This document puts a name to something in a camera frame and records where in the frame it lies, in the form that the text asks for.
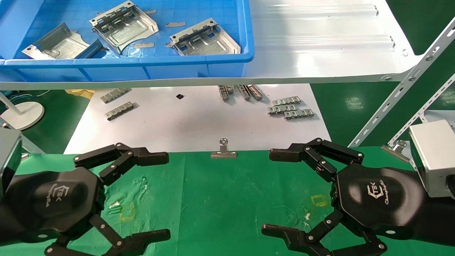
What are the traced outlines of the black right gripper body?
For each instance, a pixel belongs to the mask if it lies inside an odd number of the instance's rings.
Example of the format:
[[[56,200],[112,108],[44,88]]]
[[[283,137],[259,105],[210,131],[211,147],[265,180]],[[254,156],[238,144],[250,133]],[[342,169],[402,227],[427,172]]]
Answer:
[[[412,239],[428,199],[415,171],[349,166],[336,178],[337,205],[350,223],[392,239]]]

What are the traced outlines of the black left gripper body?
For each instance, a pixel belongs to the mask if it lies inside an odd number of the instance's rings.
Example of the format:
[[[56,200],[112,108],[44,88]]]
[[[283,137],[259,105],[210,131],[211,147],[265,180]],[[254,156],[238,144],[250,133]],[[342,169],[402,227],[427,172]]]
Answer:
[[[44,171],[12,178],[1,199],[2,245],[38,243],[63,235],[76,240],[92,229],[105,200],[101,180],[90,170]]]

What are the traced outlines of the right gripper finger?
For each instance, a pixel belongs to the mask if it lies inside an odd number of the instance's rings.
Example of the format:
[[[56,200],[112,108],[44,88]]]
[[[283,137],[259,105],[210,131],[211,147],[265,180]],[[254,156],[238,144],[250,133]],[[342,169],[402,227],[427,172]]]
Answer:
[[[343,212],[333,211],[310,232],[279,225],[263,224],[263,235],[281,238],[290,251],[301,252],[309,256],[380,256],[388,247],[371,231],[360,231],[364,244],[330,251],[321,240],[344,219]]]
[[[342,164],[362,164],[364,155],[354,149],[316,138],[306,144],[291,144],[287,149],[270,149],[269,159],[277,162],[305,162],[326,182],[335,182],[337,169],[326,158]]]

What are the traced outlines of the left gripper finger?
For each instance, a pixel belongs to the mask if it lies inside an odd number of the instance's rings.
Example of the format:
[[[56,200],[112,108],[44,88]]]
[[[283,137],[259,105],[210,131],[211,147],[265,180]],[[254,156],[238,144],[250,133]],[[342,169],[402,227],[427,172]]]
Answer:
[[[99,173],[99,179],[105,186],[110,186],[135,165],[169,163],[169,155],[167,152],[151,153],[145,147],[131,148],[117,143],[75,156],[73,162],[75,167],[88,170],[109,163],[109,166]]]
[[[141,256],[151,243],[166,241],[171,238],[169,229],[135,233],[125,238],[109,226],[98,214],[89,219],[90,224],[103,235],[112,245],[104,256]],[[48,246],[44,254],[46,256],[90,256],[90,254],[68,249],[70,239],[61,235],[54,243]]]

